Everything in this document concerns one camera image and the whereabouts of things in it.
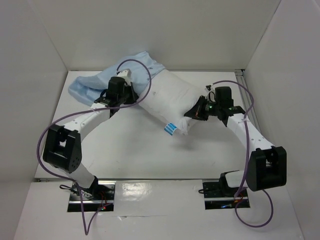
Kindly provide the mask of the light blue pillowcase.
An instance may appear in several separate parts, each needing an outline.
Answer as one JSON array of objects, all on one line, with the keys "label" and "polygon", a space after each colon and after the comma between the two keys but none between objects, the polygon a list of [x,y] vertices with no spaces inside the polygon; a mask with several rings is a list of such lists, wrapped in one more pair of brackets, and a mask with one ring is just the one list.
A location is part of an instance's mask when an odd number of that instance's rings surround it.
[{"label": "light blue pillowcase", "polygon": [[116,64],[93,76],[79,76],[68,87],[68,93],[78,102],[91,106],[102,93],[118,92],[126,83],[118,74],[129,70],[133,90],[140,95],[149,85],[150,79],[163,71],[165,67],[152,59],[148,52],[125,56]]}]

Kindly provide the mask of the white pillow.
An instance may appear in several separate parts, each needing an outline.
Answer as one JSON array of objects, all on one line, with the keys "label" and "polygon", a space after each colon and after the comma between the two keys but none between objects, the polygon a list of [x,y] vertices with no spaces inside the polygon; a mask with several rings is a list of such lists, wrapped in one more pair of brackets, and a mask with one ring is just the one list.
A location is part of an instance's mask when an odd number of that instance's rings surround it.
[{"label": "white pillow", "polygon": [[151,80],[151,88],[141,93],[145,99],[138,105],[166,125],[175,125],[179,134],[187,135],[196,121],[184,114],[204,92],[165,69]]}]

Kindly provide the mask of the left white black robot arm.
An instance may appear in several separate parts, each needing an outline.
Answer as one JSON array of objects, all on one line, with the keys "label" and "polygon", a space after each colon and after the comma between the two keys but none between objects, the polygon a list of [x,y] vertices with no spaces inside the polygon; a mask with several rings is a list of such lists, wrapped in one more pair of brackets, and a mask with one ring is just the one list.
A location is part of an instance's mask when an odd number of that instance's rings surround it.
[{"label": "left white black robot arm", "polygon": [[86,199],[107,199],[114,191],[100,185],[98,178],[82,164],[82,141],[96,127],[111,118],[122,105],[132,105],[138,100],[129,71],[120,71],[110,78],[107,89],[85,113],[65,125],[54,124],[48,129],[43,160],[64,172],[79,185],[77,194]]}]

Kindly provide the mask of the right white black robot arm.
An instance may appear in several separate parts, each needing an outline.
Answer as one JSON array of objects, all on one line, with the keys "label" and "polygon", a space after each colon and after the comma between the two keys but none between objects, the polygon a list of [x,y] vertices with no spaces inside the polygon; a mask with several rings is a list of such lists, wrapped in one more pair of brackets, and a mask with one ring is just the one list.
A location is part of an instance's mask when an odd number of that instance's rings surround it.
[{"label": "right white black robot arm", "polygon": [[247,118],[247,112],[234,105],[230,87],[216,87],[207,96],[200,96],[184,115],[198,121],[218,118],[246,148],[245,167],[235,196],[245,188],[256,192],[287,183],[286,150],[268,141]]}]

